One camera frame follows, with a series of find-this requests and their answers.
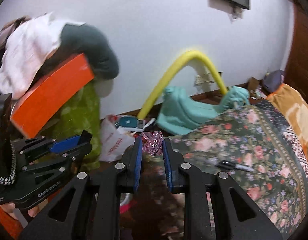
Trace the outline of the white plastic bag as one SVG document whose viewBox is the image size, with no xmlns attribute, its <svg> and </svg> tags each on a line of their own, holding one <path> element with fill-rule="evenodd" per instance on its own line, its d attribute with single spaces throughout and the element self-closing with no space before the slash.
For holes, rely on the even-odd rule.
<svg viewBox="0 0 308 240">
<path fill-rule="evenodd" d="M 99 160 L 111 163 L 122 158 L 125 150 L 134 144 L 135 137 L 114 125 L 114 115 L 107 115 L 101 123 L 101 154 Z"/>
</svg>

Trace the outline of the white cloth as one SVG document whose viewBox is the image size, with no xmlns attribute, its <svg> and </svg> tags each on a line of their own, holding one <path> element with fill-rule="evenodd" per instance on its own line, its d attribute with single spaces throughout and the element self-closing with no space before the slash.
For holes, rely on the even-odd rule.
<svg viewBox="0 0 308 240">
<path fill-rule="evenodd" d="M 84 23 L 59 19 L 50 12 L 23 23 L 8 37 L 0 68 L 1 93 L 18 100 L 27 92 L 46 59 L 60 47 L 66 25 Z"/>
</svg>

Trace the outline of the dark grey garment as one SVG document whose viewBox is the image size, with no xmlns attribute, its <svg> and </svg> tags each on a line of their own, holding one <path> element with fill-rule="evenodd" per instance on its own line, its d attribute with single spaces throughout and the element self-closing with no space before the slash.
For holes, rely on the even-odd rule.
<svg viewBox="0 0 308 240">
<path fill-rule="evenodd" d="M 37 77 L 42 77 L 69 57 L 83 54 L 96 77 L 112 80 L 119 74 L 118 59 L 106 36 L 96 27 L 67 24 L 61 31 L 61 44 L 51 58 L 47 59 Z"/>
</svg>

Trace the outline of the patchwork dark quilt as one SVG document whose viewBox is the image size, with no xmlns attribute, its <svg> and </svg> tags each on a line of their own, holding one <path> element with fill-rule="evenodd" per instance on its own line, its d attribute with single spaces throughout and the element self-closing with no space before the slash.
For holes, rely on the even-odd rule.
<svg viewBox="0 0 308 240">
<path fill-rule="evenodd" d="M 292 148 L 294 155 L 304 172 L 308 174 L 308 160 L 306 154 L 304 153 L 295 131 L 285 119 L 285 116 L 283 116 L 283 114 L 267 100 L 260 100 L 259 102 L 253 104 L 253 106 L 265 113 L 274 128 Z"/>
</svg>

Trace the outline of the teal card box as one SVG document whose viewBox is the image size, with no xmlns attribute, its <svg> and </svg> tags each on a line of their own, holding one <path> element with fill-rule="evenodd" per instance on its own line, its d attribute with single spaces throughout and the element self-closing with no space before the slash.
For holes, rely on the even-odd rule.
<svg viewBox="0 0 308 240">
<path fill-rule="evenodd" d="M 119 116 L 115 127 L 129 132 L 142 132 L 145 129 L 145 120 L 130 115 Z"/>
</svg>

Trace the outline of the orange box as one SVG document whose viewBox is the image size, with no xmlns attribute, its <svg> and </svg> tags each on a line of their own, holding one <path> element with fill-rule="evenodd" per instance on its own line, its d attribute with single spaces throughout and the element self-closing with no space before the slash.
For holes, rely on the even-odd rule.
<svg viewBox="0 0 308 240">
<path fill-rule="evenodd" d="M 12 124 L 25 138 L 36 137 L 49 119 L 93 79 L 83 54 L 68 58 L 18 100 L 11 113 Z"/>
</svg>

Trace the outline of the teal cloth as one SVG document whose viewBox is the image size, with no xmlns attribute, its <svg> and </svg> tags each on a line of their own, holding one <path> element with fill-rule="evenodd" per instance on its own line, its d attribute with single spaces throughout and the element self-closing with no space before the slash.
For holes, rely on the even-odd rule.
<svg viewBox="0 0 308 240">
<path fill-rule="evenodd" d="M 249 105 L 249 91 L 242 87 L 230 87 L 218 105 L 211 105 L 193 100 L 181 87 L 168 86 L 156 124 L 170 134 L 185 135 L 223 112 L 244 105 Z"/>
</svg>

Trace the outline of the black handled pen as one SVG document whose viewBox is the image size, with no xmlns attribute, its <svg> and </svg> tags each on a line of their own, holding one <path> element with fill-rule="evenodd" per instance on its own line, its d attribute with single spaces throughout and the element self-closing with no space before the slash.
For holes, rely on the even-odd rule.
<svg viewBox="0 0 308 240">
<path fill-rule="evenodd" d="M 204 159 L 204 158 L 199 158 L 199 160 L 206 164 L 214 165 L 222 170 L 241 170 L 245 172 L 254 172 L 254 169 L 251 167 L 241 165 L 238 163 L 234 163 L 231 161 L 227 161 L 227 160 L 219 161 L 216 159 Z"/>
</svg>

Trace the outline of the floral dark green bedspread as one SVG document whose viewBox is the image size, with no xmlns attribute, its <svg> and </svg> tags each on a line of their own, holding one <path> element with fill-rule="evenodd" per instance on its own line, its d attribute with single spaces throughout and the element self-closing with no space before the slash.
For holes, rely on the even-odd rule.
<svg viewBox="0 0 308 240">
<path fill-rule="evenodd" d="M 201 171 L 219 169 L 199 160 L 227 160 L 254 169 L 230 176 L 289 238 L 308 212 L 308 174 L 265 113 L 253 105 L 230 109 L 198 129 L 170 138 L 172 148 Z"/>
</svg>

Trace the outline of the orange patterned blanket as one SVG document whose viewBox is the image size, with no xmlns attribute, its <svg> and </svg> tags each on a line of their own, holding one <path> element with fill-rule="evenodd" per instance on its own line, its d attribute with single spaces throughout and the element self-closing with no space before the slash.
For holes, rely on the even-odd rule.
<svg viewBox="0 0 308 240">
<path fill-rule="evenodd" d="M 277 108 L 290 124 L 308 162 L 308 104 L 300 92 L 283 83 L 268 95 L 266 100 Z"/>
</svg>

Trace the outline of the brown wooden door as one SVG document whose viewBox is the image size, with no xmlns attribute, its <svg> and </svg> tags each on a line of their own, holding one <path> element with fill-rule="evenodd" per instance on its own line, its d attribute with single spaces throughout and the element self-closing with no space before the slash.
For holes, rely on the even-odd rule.
<svg viewBox="0 0 308 240">
<path fill-rule="evenodd" d="M 308 16 L 294 6 L 293 40 L 284 82 L 300 92 L 308 104 Z"/>
</svg>

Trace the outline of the green floral bag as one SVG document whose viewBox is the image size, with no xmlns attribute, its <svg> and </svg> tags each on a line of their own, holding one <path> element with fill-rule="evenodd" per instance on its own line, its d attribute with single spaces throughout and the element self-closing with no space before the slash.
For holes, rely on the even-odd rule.
<svg viewBox="0 0 308 240">
<path fill-rule="evenodd" d="M 95 91 L 94 82 L 87 83 L 75 93 L 43 126 L 40 135 L 63 139 L 80 135 L 83 130 L 92 134 L 92 150 L 84 157 L 82 170 L 99 168 L 101 154 L 100 141 L 100 99 Z"/>
</svg>

